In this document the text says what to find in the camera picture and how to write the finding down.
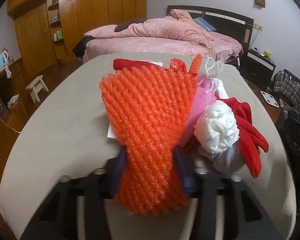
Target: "beige tabletop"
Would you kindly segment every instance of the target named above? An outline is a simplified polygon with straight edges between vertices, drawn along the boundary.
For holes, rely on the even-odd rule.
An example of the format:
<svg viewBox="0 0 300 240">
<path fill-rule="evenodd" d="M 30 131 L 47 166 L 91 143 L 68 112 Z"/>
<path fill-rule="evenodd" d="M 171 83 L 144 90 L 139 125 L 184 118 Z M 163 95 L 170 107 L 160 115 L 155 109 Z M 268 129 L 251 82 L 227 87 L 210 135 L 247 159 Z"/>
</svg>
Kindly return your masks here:
<svg viewBox="0 0 300 240">
<path fill-rule="evenodd" d="M 183 60 L 188 67 L 192 61 L 189 56 L 161 53 L 99 56 L 72 73 L 41 104 L 13 146 L 0 185 L 0 212 L 17 239 L 62 175 L 86 176 L 117 155 L 118 142 L 107 138 L 109 121 L 99 89 L 101 78 L 114 72 L 113 60 L 154 60 L 169 66 L 174 57 Z M 250 104 L 253 124 L 270 145 L 268 153 L 261 150 L 262 171 L 257 179 L 252 178 L 245 166 L 237 174 L 247 182 L 276 228 L 287 239 L 295 225 L 296 196 L 279 134 L 238 71 L 231 65 L 224 67 L 218 78 L 224 82 L 228 95 Z M 206 159 L 197 155 L 194 158 L 197 167 L 209 166 Z M 105 201 L 105 206 L 114 240 L 175 240 L 189 238 L 196 200 L 179 211 L 160 217 L 133 214 L 112 200 Z M 221 217 L 218 216 L 219 225 L 222 225 Z"/>
</svg>

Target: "stool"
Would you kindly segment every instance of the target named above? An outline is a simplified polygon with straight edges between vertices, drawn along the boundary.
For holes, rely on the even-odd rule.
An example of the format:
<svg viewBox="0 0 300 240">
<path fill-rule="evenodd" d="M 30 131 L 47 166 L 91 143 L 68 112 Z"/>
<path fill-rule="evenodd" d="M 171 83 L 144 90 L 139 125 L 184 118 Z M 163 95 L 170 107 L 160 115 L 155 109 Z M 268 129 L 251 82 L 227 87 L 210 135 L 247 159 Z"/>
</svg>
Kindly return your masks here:
<svg viewBox="0 0 300 240">
<path fill-rule="evenodd" d="M 37 76 L 27 87 L 26 90 L 30 90 L 30 95 L 31 98 L 33 100 L 33 102 L 35 103 L 36 101 L 39 103 L 40 102 L 40 98 L 38 96 L 38 92 L 43 89 L 45 91 L 49 91 L 49 89 L 47 88 L 46 84 L 43 82 L 42 80 L 43 75 L 41 76 Z"/>
</svg>

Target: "plaid shirt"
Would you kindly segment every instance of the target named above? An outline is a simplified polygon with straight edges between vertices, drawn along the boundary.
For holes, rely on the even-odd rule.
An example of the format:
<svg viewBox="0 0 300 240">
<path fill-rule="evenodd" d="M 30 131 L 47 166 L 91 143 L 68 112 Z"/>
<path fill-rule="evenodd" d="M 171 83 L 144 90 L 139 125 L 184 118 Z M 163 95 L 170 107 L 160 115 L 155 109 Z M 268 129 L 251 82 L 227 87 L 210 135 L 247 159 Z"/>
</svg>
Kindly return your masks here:
<svg viewBox="0 0 300 240">
<path fill-rule="evenodd" d="M 300 85 L 298 82 L 293 81 L 291 76 L 285 73 L 283 70 L 279 71 L 274 76 L 274 92 L 283 93 L 291 103 L 293 107 L 300 110 Z"/>
</svg>

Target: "nightstand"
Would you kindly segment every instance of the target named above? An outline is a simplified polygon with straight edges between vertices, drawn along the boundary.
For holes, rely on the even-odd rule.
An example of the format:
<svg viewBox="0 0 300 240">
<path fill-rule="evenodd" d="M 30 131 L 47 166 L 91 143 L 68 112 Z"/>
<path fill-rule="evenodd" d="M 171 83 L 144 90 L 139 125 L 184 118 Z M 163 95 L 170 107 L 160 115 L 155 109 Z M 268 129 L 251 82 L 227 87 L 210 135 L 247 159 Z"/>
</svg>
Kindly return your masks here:
<svg viewBox="0 0 300 240">
<path fill-rule="evenodd" d="M 239 68 L 240 74 L 254 85 L 266 89 L 274 73 L 275 63 L 250 49 L 246 60 Z"/>
</svg>

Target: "electrical outlet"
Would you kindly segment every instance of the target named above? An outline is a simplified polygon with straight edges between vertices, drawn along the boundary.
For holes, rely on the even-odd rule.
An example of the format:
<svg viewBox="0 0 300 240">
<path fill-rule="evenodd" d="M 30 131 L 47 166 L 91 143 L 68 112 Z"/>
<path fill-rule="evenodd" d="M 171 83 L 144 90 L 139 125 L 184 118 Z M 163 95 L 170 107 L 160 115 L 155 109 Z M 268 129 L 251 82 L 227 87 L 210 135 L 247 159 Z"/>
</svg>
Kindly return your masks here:
<svg viewBox="0 0 300 240">
<path fill-rule="evenodd" d="M 260 29 L 260 31 L 263 31 L 263 26 L 261 26 L 260 24 L 254 23 L 253 27 L 256 29 Z"/>
</svg>

